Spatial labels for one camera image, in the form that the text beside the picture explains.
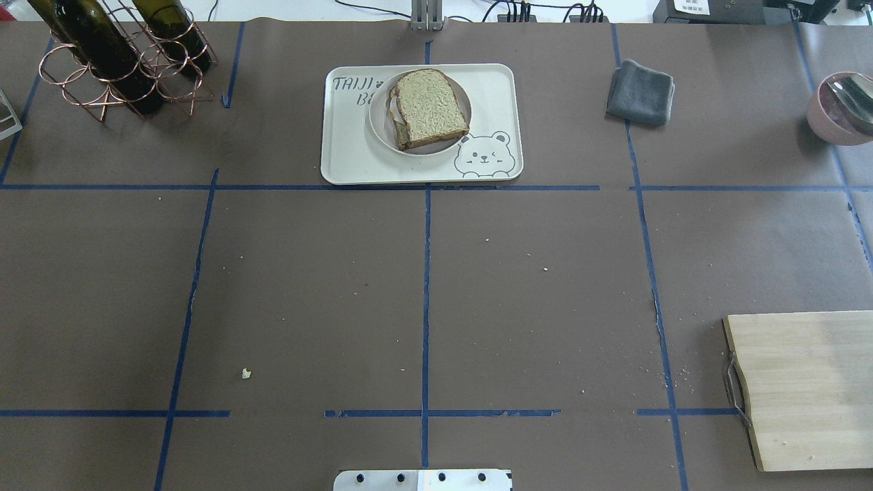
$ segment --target wooden cutting board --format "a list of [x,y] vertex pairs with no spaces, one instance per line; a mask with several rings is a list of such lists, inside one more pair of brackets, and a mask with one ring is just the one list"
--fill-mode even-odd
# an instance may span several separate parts
[[728,315],[762,471],[873,467],[873,311]]

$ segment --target slice of bread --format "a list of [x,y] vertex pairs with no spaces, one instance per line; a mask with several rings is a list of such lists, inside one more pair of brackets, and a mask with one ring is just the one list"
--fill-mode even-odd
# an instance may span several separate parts
[[400,150],[454,140],[470,132],[470,122],[457,104],[455,91],[438,70],[425,68],[407,73],[388,94],[388,111],[394,119]]

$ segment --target green glass bottle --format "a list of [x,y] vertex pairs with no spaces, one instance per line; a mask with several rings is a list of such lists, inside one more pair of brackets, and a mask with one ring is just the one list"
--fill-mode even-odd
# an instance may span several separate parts
[[[33,10],[37,12],[37,14],[48,24],[49,29],[52,30],[52,34],[54,34],[55,39],[64,43],[65,45],[71,45],[72,41],[61,31],[58,26],[58,20],[54,17],[54,8],[52,7],[52,0],[27,0],[27,3],[33,7]],[[87,61],[85,60],[85,56],[82,55],[82,52],[79,51],[79,48],[73,46],[70,48],[70,52],[73,57],[75,57],[76,61],[78,61],[82,65],[87,65]]]
[[[179,0],[134,0],[136,9],[142,14],[148,28],[161,39],[173,39],[185,46],[188,56],[202,73],[206,73],[212,65],[212,57],[206,49],[206,43],[191,26],[186,10]],[[163,43],[162,47],[174,61],[185,58],[185,50],[176,43]],[[182,74],[191,78],[197,76],[197,71],[190,65],[182,69]]]
[[98,77],[118,79],[112,82],[115,91],[140,114],[161,108],[163,98],[155,81],[143,74],[139,56],[97,0],[53,0],[52,5],[58,27],[91,62]]

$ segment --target folded towel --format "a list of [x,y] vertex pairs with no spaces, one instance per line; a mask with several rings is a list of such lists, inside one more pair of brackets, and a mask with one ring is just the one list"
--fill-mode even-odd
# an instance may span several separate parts
[[673,77],[625,59],[612,74],[606,112],[626,120],[663,126],[673,106]]

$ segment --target bear drawing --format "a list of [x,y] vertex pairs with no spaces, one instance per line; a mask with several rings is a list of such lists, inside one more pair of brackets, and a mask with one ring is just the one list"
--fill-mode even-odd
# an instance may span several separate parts
[[463,177],[509,177],[515,157],[509,153],[509,135],[498,131],[491,136],[465,135],[455,157],[455,169]]

